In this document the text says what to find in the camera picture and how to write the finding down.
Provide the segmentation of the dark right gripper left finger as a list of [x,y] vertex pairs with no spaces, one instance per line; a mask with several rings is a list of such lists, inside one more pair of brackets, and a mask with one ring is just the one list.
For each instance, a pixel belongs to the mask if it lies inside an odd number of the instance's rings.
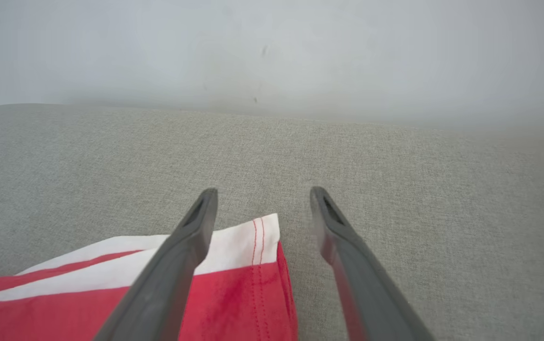
[[203,190],[93,341],[178,341],[195,270],[209,251],[217,208],[218,191]]

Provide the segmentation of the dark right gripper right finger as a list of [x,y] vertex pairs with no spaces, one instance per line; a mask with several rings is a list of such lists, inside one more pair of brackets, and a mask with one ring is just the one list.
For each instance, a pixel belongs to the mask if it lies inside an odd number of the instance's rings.
[[350,341],[434,341],[330,194],[315,186],[309,198],[319,251],[334,272]]

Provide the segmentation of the red shorts with white stripes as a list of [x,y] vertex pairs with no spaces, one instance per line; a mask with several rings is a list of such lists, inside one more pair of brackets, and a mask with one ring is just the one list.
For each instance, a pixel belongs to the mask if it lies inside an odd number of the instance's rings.
[[[166,235],[118,236],[0,277],[0,341],[92,341]],[[213,233],[179,341],[295,341],[277,214]]]

